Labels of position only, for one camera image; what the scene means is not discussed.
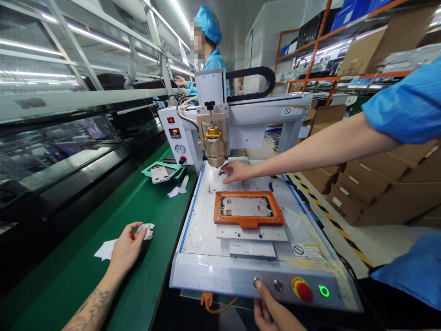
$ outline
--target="yellow black hazard tape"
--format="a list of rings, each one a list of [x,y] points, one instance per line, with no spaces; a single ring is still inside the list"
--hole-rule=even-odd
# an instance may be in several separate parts
[[[357,254],[357,256],[360,258],[360,260],[363,261],[363,263],[366,265],[366,267],[369,270],[372,269],[373,266],[370,263],[370,261],[368,260],[368,258],[366,257],[366,255],[364,255],[362,253],[360,248],[358,248],[358,246],[352,241],[350,236],[343,230],[343,228],[340,226],[340,224],[338,224],[334,220],[332,215],[326,210],[326,208],[322,205],[322,203],[319,201],[319,199],[317,199],[317,197],[311,192],[311,190],[305,185],[305,183],[301,180],[301,178],[299,176],[297,176],[297,174],[295,172],[293,172],[293,176],[295,177],[295,179],[297,179],[299,181],[300,185],[302,185],[302,187],[309,194],[309,196],[314,200],[314,202],[317,204],[317,206],[323,211],[323,214],[325,214],[326,217],[331,221],[331,223],[337,228],[338,232],[340,232],[342,237],[344,239],[346,239],[346,242],[349,244],[349,246],[352,247],[352,249]]]

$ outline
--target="floor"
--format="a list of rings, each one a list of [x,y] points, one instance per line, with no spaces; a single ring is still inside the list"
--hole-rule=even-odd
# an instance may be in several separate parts
[[[263,148],[246,150],[250,160],[267,159],[274,156],[276,152],[265,141]],[[245,155],[244,150],[238,150],[238,156]],[[297,185],[299,189],[305,193],[309,198],[305,189],[292,176],[290,178]],[[435,228],[423,227],[409,227],[407,225],[378,225],[378,226],[364,226],[355,227],[349,225],[338,212],[336,212],[331,205],[325,200],[326,195],[320,194],[315,187],[301,174],[297,172],[303,183],[313,192],[313,194],[320,200],[322,205],[334,217],[335,221],[343,228],[343,230],[351,237],[352,241],[360,248],[366,255],[373,266],[379,266],[392,262],[395,258],[406,253],[410,247],[418,240],[419,237],[425,234],[431,234],[441,231]],[[322,210],[317,206],[314,200],[310,199],[311,208],[324,225],[324,231],[335,249],[343,255],[353,267],[358,278],[363,278],[368,275],[368,269],[360,260],[358,255],[349,246],[346,240],[337,231],[336,227],[323,214]]]

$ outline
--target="tattoo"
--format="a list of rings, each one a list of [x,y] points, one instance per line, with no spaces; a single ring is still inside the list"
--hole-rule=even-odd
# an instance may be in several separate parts
[[[96,288],[66,324],[63,331],[84,331],[89,323],[96,323],[94,318],[103,314],[109,304],[109,292],[102,292]]]

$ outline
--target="green light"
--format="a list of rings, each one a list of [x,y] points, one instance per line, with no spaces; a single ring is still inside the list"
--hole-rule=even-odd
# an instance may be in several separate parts
[[[326,286],[320,285],[319,286],[320,289],[320,293],[324,296],[324,297],[328,297],[329,296],[329,290]]]

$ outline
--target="orange tray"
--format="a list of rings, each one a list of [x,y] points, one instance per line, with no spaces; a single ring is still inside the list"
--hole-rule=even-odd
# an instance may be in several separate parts
[[[225,209],[222,205],[224,198],[266,198],[269,208],[271,210],[270,216],[231,216],[228,212],[231,211]],[[268,191],[261,192],[216,192],[215,199],[215,224],[239,224],[241,228],[257,229],[259,225],[269,226],[283,226],[285,221],[283,220],[282,213],[277,205],[274,195]]]

